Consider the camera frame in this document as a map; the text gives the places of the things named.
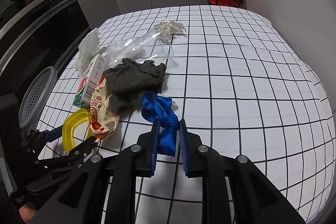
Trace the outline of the person's left hand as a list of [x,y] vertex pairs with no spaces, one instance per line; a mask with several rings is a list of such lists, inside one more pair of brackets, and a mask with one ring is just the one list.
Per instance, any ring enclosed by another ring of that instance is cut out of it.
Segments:
[[29,224],[33,216],[36,214],[36,210],[23,206],[19,209],[19,214],[24,223]]

